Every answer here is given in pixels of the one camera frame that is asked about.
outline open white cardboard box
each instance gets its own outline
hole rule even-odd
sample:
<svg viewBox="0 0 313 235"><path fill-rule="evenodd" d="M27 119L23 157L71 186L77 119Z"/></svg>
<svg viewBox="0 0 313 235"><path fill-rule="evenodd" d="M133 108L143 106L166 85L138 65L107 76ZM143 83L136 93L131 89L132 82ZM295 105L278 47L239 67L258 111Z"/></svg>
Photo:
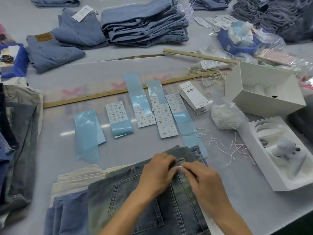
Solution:
<svg viewBox="0 0 313 235"><path fill-rule="evenodd" d="M260 136L255 128L265 122L273 123L277 128L264 130ZM313 156L281 117L249 122L237 131L274 191L289 191L313 183ZM293 179L287 176L290 163L271 154L271 150L276 147L282 135L292 140L302 152L307 154L299 174ZM259 138L267 140L269 146L264 148Z"/></svg>
<svg viewBox="0 0 313 235"><path fill-rule="evenodd" d="M306 105L292 71L245 62L226 78L225 96L243 112L263 118L285 116Z"/></svg>

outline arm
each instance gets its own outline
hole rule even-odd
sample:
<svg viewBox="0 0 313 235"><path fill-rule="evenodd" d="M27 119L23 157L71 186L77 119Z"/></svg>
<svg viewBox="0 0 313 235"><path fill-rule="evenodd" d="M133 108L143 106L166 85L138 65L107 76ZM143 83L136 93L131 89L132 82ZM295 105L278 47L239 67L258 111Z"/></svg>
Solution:
<svg viewBox="0 0 313 235"><path fill-rule="evenodd" d="M179 167L169 170L170 164L175 161L174 156L166 153L155 154L143 167L137 188L99 235L130 235L140 214L167 188L179 170Z"/></svg>
<svg viewBox="0 0 313 235"><path fill-rule="evenodd" d="M233 209L219 174L201 162L183 163L199 204L225 235L253 235L242 217Z"/></svg>

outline person's right hand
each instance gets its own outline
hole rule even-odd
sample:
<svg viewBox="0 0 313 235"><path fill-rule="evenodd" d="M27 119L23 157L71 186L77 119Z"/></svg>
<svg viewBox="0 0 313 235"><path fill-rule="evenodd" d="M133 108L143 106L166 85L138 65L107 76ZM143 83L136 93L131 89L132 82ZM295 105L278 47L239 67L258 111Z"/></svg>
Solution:
<svg viewBox="0 0 313 235"><path fill-rule="evenodd" d="M188 179L201 207L213 219L233 210L219 174L203 163L182 164L181 171Z"/></svg>

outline hand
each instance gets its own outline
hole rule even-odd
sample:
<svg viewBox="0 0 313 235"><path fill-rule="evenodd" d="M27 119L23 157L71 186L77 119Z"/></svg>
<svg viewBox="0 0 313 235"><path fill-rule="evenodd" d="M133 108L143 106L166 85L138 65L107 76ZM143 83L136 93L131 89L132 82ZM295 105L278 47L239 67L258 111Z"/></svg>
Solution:
<svg viewBox="0 0 313 235"><path fill-rule="evenodd" d="M213 219L233 210L219 174L201 162L183 163L181 171L188 179L199 204Z"/></svg>
<svg viewBox="0 0 313 235"><path fill-rule="evenodd" d="M147 196L149 200L155 199L159 194L165 191L171 183L173 176L179 170L178 166L169 166L176 162L176 158L167 153L157 153L151 161L147 163L142 170L138 186L138 194Z"/></svg>

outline forearm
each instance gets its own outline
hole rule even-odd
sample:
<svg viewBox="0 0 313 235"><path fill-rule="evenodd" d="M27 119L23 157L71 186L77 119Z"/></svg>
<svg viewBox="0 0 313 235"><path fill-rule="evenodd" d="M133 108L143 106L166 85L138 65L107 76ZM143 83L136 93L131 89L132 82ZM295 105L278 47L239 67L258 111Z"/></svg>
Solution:
<svg viewBox="0 0 313 235"><path fill-rule="evenodd" d="M151 202L134 190L99 235L130 235L140 214Z"/></svg>
<svg viewBox="0 0 313 235"><path fill-rule="evenodd" d="M227 208L213 220L225 235L253 235L240 214L232 207Z"/></svg>

